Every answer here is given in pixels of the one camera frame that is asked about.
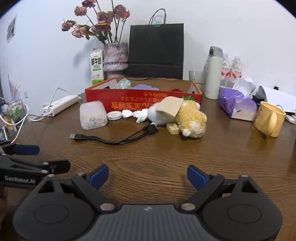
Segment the person right hand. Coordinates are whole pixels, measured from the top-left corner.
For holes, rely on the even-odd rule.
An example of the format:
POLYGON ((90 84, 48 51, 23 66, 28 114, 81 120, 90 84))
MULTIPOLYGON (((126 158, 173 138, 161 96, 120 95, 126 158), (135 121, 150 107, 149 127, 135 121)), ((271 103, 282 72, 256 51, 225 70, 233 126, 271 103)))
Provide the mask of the person right hand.
POLYGON ((8 205, 8 190, 6 187, 1 187, 1 191, 0 191, 0 224, 2 224, 3 219, 5 217, 7 205, 8 205))

